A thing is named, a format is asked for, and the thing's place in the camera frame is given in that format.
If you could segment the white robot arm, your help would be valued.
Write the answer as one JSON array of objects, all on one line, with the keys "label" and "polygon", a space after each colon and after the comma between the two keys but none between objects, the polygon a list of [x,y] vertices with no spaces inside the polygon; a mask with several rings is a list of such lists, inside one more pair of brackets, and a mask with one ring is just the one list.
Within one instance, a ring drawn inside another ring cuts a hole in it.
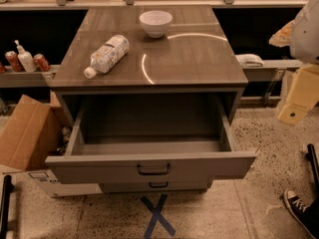
[{"label": "white robot arm", "polygon": [[281,122],[296,125],[319,102],[319,0],[309,0],[294,20],[272,35],[269,43],[288,46],[291,56],[304,63],[292,75],[278,114]]}]

